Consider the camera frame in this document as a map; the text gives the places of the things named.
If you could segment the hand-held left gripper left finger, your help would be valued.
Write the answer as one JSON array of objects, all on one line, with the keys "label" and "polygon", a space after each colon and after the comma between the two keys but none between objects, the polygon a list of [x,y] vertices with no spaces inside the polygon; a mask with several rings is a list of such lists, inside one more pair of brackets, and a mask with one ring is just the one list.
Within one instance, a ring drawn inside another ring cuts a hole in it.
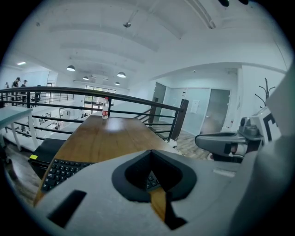
[{"label": "hand-held left gripper left finger", "polygon": [[131,153],[90,165],[46,193],[36,205],[48,217],[74,190],[86,195],[63,231],[76,236],[166,236],[171,230],[150,203],[125,199],[112,184],[121,164],[143,154]]}]

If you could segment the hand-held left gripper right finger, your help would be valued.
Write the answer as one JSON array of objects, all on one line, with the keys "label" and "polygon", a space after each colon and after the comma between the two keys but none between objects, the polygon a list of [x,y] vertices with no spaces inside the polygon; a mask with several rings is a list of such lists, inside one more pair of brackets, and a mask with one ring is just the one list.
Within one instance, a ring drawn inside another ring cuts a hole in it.
[{"label": "hand-held left gripper right finger", "polygon": [[257,153],[240,163],[195,160],[152,151],[153,171],[165,190],[164,221],[153,236],[235,236],[258,218],[250,201]]}]

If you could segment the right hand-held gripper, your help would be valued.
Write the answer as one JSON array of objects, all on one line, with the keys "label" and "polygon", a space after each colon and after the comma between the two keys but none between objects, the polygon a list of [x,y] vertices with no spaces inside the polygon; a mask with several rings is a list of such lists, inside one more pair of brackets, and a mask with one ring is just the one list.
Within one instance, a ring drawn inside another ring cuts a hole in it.
[{"label": "right hand-held gripper", "polygon": [[281,137],[279,127],[268,107],[251,117],[243,117],[237,133],[220,132],[195,137],[197,147],[212,154],[242,161],[249,152],[259,151],[269,142]]}]

